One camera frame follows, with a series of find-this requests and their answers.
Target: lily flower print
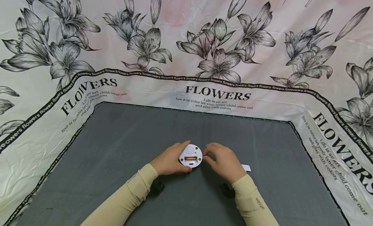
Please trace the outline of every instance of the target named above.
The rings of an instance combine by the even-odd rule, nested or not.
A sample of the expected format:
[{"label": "lily flower print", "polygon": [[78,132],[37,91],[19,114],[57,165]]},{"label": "lily flower print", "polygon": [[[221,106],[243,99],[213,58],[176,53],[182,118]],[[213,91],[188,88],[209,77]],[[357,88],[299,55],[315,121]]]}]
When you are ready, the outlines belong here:
[{"label": "lily flower print", "polygon": [[148,72],[148,65],[150,59],[166,63],[164,54],[166,54],[170,61],[172,61],[171,53],[167,49],[160,49],[161,33],[158,28],[150,29],[145,37],[138,34],[132,37],[127,49],[132,50],[137,59],[137,64],[128,64],[123,62],[127,68],[139,69]]},{"label": "lily flower print", "polygon": [[236,53],[226,54],[224,49],[218,49],[214,53],[213,61],[203,60],[199,63],[198,68],[203,71],[196,74],[196,77],[217,78],[239,84],[241,77],[231,69],[237,66],[240,61],[241,59]]},{"label": "lily flower print", "polygon": [[61,47],[56,43],[51,44],[51,53],[57,60],[50,69],[52,79],[61,78],[57,91],[67,86],[72,77],[81,71],[94,72],[93,67],[85,61],[77,61],[80,54],[80,48],[72,43],[65,43]]},{"label": "lily flower print", "polygon": [[364,67],[357,66],[354,63],[348,63],[346,65],[346,71],[355,81],[362,99],[365,99],[373,93],[373,57],[365,63]]},{"label": "lily flower print", "polygon": [[85,15],[82,15],[80,0],[39,0],[47,8],[51,9],[60,18],[61,32],[64,39],[72,36],[78,37],[85,49],[88,48],[88,38],[85,34],[89,32],[100,32],[98,25],[94,24]]},{"label": "lily flower print", "polygon": [[187,40],[188,42],[178,41],[176,43],[179,50],[189,54],[196,54],[204,60],[207,60],[215,40],[215,35],[208,29],[202,29],[197,35],[188,31]]},{"label": "lily flower print", "polygon": [[343,120],[357,133],[365,138],[368,145],[373,148],[373,108],[366,101],[355,97],[347,101],[348,109],[337,108]]},{"label": "lily flower print", "polygon": [[243,62],[253,63],[251,60],[251,54],[255,51],[256,45],[264,45],[267,47],[275,46],[275,39],[264,30],[272,21],[272,12],[270,10],[271,4],[268,2],[262,7],[254,20],[251,20],[250,16],[247,14],[241,14],[238,16],[243,27],[243,35],[238,41],[235,50],[245,51],[245,56],[240,55]]}]

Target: gray cloth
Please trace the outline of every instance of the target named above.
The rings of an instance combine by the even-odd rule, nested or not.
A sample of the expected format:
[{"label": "gray cloth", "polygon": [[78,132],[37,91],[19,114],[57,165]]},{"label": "gray cloth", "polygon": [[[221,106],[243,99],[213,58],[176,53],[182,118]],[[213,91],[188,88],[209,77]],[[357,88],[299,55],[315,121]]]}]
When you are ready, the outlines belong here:
[{"label": "gray cloth", "polygon": [[[107,197],[165,148],[191,140],[231,148],[284,226],[344,226],[346,221],[287,123],[103,103],[42,186],[17,226],[80,225]],[[224,183],[203,162],[191,174],[162,176],[126,226],[245,225]]]}]

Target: beige long-sleeve shirt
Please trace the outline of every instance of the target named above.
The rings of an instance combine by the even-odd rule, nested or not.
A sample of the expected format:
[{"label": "beige long-sleeve shirt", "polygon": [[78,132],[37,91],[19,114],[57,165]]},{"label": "beige long-sleeve shirt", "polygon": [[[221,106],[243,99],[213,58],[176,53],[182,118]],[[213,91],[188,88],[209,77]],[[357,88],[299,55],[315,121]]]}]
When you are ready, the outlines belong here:
[{"label": "beige long-sleeve shirt", "polygon": [[[150,164],[145,165],[106,199],[81,226],[123,226],[133,210],[145,200],[157,177],[155,169]],[[236,192],[237,208],[246,226],[279,226],[249,175],[233,183],[232,187]]]}]

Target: flower petal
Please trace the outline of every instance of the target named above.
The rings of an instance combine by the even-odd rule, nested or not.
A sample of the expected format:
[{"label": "flower petal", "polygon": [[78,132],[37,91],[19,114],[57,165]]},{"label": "flower petal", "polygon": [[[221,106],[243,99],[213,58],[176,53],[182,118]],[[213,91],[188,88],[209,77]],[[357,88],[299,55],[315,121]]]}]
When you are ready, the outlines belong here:
[{"label": "flower petal", "polygon": [[2,68],[4,68],[5,70],[7,71],[12,71],[12,72],[22,72],[22,71],[27,71],[29,68],[19,68],[19,67],[14,67],[14,66],[11,66],[9,63],[8,63],[8,59],[4,59],[0,66]]},{"label": "flower petal", "polygon": [[128,68],[128,69],[140,69],[140,66],[136,63],[136,64],[129,64],[129,63],[126,63],[126,62],[123,62],[123,64]]},{"label": "flower petal", "polygon": [[274,47],[276,44],[276,41],[273,39],[272,35],[265,30],[259,30],[255,33],[254,42],[256,45],[264,45],[266,47]]},{"label": "flower petal", "polygon": [[81,72],[81,71],[94,72],[94,69],[91,65],[81,60],[77,60],[73,62],[70,66],[70,69],[76,70],[77,72]]},{"label": "flower petal", "polygon": [[365,90],[368,87],[368,74],[359,66],[351,68],[351,76],[359,88],[360,96],[365,95]]},{"label": "flower petal", "polygon": [[52,42],[49,47],[51,49],[51,53],[52,53],[53,57],[55,59],[57,59],[57,61],[63,62],[64,61],[64,56],[63,56],[61,48],[58,47],[55,42]]},{"label": "flower petal", "polygon": [[35,29],[39,34],[44,34],[43,22],[37,15],[35,15],[34,12],[27,8],[24,8],[23,11],[21,10],[21,13],[24,16],[27,26],[29,28]]},{"label": "flower petal", "polygon": [[14,104],[7,99],[0,99],[0,115],[3,115],[8,109],[12,108]]},{"label": "flower petal", "polygon": [[359,120],[358,118],[356,118],[355,116],[353,116],[351,114],[350,111],[346,110],[346,109],[340,109],[339,112],[338,112],[339,116],[341,116],[341,118],[348,124],[351,124],[351,123],[359,123]]},{"label": "flower petal", "polygon": [[298,80],[302,78],[303,74],[300,72],[294,72],[288,79],[288,85],[293,86]]},{"label": "flower petal", "polygon": [[199,65],[199,69],[202,69],[206,72],[216,72],[218,71],[218,67],[216,66],[215,62],[211,60],[202,60]]},{"label": "flower petal", "polygon": [[223,76],[223,79],[239,84],[241,83],[241,77],[239,74],[237,74],[234,71],[228,70],[228,71],[220,71],[219,74]]},{"label": "flower petal", "polygon": [[251,17],[247,14],[241,14],[238,16],[238,20],[240,21],[243,27],[243,32],[247,33],[247,30],[252,22]]},{"label": "flower petal", "polygon": [[223,63],[220,65],[221,70],[229,70],[237,66],[241,61],[241,58],[236,53],[230,53],[225,56]]},{"label": "flower petal", "polygon": [[200,78],[211,78],[214,76],[216,72],[202,72],[199,77]]},{"label": "flower petal", "polygon": [[16,54],[9,59],[8,64],[22,69],[30,69],[38,66],[48,66],[48,63],[33,54]]},{"label": "flower petal", "polygon": [[127,49],[135,51],[137,57],[145,56],[144,41],[145,39],[142,36],[135,35],[128,43]]},{"label": "flower petal", "polygon": [[98,25],[90,21],[85,15],[77,14],[74,20],[78,20],[80,27],[83,30],[88,30],[89,32],[100,32],[101,29]]},{"label": "flower petal", "polygon": [[157,67],[151,67],[149,69],[149,72],[153,72],[154,74],[164,75],[164,73],[162,72],[162,70],[159,69],[159,68],[157,68]]},{"label": "flower petal", "polygon": [[64,20],[60,19],[62,36],[65,39],[72,37],[76,33],[76,27],[71,24],[66,24]]},{"label": "flower petal", "polygon": [[215,51],[214,54],[214,62],[216,65],[221,65],[225,60],[225,50],[224,49],[218,49]]},{"label": "flower petal", "polygon": [[368,103],[361,98],[354,97],[347,101],[351,114],[356,118],[368,117],[370,108]]},{"label": "flower petal", "polygon": [[57,79],[65,76],[68,73],[68,70],[65,66],[62,66],[60,62],[55,62],[49,69],[49,73],[52,76],[52,79]]},{"label": "flower petal", "polygon": [[196,44],[190,42],[181,42],[180,46],[189,54],[199,54],[199,47]]},{"label": "flower petal", "polygon": [[294,47],[290,42],[285,42],[286,45],[286,52],[288,53],[288,56],[292,59],[294,58]]},{"label": "flower petal", "polygon": [[57,0],[39,0],[47,8],[54,11],[59,18],[62,18],[61,5]]},{"label": "flower petal", "polygon": [[5,46],[14,54],[20,54],[19,41],[17,40],[2,40]]},{"label": "flower petal", "polygon": [[151,53],[157,49],[161,44],[161,32],[159,28],[150,29],[145,35],[144,50],[148,50]]},{"label": "flower petal", "polygon": [[189,31],[187,31],[186,34],[187,34],[186,39],[187,39],[187,41],[189,41],[189,42],[192,42],[193,39],[196,37],[196,35],[195,35],[194,33],[189,32]]},{"label": "flower petal", "polygon": [[210,28],[211,28],[211,23],[207,23],[204,26],[202,26],[201,30],[210,29]]},{"label": "flower petal", "polygon": [[89,45],[89,42],[88,42],[88,37],[85,34],[85,32],[83,30],[76,30],[75,35],[81,40],[84,48],[87,48]]},{"label": "flower petal", "polygon": [[219,19],[216,22],[214,34],[218,40],[223,40],[223,38],[227,34],[227,25],[225,24],[224,20]]},{"label": "flower petal", "polygon": [[368,70],[373,67],[373,57],[371,57],[364,65],[364,70]]},{"label": "flower petal", "polygon": [[145,56],[141,56],[137,59],[137,64],[139,64],[140,68],[146,68],[148,66],[149,62],[150,62],[150,60]]},{"label": "flower petal", "polygon": [[161,48],[161,49],[158,50],[158,52],[162,52],[164,54],[167,54],[168,59],[172,62],[172,54],[169,50]]},{"label": "flower petal", "polygon": [[80,47],[72,43],[66,43],[61,47],[64,62],[72,64],[80,54]]},{"label": "flower petal", "polygon": [[182,46],[181,46],[181,40],[177,41],[176,42],[176,45],[177,47],[179,48],[179,50],[181,50],[182,52],[187,52]]},{"label": "flower petal", "polygon": [[326,62],[333,55],[336,48],[337,48],[336,46],[330,45],[322,49],[320,52],[318,52],[316,56],[313,57],[310,60],[309,64],[307,65],[309,69],[312,69],[312,68],[315,68],[315,67],[318,67],[324,64],[324,62]]},{"label": "flower petal", "polygon": [[61,0],[61,11],[64,19],[72,20],[75,18],[78,13],[78,3],[80,3],[80,0]]},{"label": "flower petal", "polygon": [[270,76],[273,81],[279,83],[279,84],[282,84],[284,86],[288,86],[288,79],[286,78],[278,78],[278,77],[273,77],[273,76]]},{"label": "flower petal", "polygon": [[155,51],[155,52],[150,53],[149,58],[153,59],[154,61],[157,61],[157,62],[166,63],[166,59],[165,59],[164,55],[159,51]]},{"label": "flower petal", "polygon": [[310,69],[310,70],[306,70],[304,72],[304,75],[307,76],[307,77],[320,79],[320,77],[322,76],[322,71],[319,68]]}]

